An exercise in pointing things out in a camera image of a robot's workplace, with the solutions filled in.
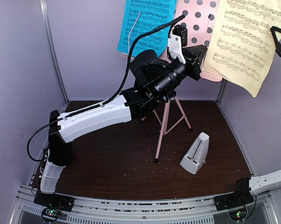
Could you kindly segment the pink music stand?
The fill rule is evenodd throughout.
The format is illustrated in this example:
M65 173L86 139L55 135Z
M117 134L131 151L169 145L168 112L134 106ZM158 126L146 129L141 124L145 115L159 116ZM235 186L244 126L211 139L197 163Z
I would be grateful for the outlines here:
M186 15L184 22L180 23L180 25L184 23L188 31L188 43L186 47L196 46L199 44L207 46L212 35L212 28L214 26L215 16L217 15L218 11L219 0L176 0L176 2L177 4L174 18L178 16L178 13L183 13ZM165 55L167 55L166 50L161 55L161 59L169 61L169 59L165 58ZM192 130L189 120L179 100L176 96L174 96L173 99L176 102L178 108L180 109L182 117L170 129L166 130L170 109L170 101L165 103L162 122L160 121L157 112L154 111L154 114L156 115L156 118L158 119L161 125L158 146L154 159L155 163L159 162L158 160L163 136L167 135L167 133L170 132L183 119L185 120L189 130Z

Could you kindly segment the yellow sheet music page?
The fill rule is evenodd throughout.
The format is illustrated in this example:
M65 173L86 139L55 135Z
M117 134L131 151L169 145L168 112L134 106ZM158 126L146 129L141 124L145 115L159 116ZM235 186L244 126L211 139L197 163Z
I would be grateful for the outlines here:
M221 0L203 70L256 97L275 54L272 26L281 28L281 0Z

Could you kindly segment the blue sheet music page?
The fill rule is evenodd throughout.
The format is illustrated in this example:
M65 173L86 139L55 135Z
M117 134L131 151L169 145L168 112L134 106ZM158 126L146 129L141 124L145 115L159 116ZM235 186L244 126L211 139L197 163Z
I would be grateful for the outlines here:
M146 32L174 19L175 0L128 0L125 4L122 30L117 50L128 54L134 40ZM161 56L168 43L169 27L141 38L135 45L132 56L152 49Z

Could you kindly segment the white metronome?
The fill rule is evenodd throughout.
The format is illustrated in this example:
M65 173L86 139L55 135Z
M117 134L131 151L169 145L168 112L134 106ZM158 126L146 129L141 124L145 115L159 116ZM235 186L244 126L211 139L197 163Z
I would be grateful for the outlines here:
M180 162L180 166L195 175L206 162L210 137L201 132Z

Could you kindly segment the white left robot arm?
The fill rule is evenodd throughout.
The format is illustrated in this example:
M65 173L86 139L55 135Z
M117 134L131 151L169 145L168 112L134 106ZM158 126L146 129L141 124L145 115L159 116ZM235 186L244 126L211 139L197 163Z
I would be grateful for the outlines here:
M71 143L93 131L143 119L158 107L160 101L168 102L176 95L175 89L186 77L199 80L202 59L207 51L205 45L183 47L179 35L182 27L178 24L184 15L152 31L139 35L128 53L126 72L135 77L132 88L122 86L107 100L84 108L59 113L50 113L48 129L48 150L44 170L38 186L40 200L48 207L58 203L55 193L63 169L73 160ZM168 60L160 59L156 52L147 49L133 56L137 42L147 36L169 28Z

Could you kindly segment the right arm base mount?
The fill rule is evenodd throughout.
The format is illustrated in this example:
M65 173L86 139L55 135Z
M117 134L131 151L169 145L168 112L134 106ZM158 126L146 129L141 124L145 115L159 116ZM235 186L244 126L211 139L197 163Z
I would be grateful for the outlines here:
M245 222L253 214L257 196L250 193L230 193L214 197L217 211L226 210L229 218L236 222Z

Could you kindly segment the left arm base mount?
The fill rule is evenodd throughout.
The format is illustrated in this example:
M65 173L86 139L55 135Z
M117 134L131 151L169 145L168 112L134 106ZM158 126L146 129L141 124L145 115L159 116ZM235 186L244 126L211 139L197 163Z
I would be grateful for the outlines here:
M44 207L41 211L41 218L50 223L57 221L63 211L72 211L74 198L57 194L41 194L41 196L34 197L34 203Z

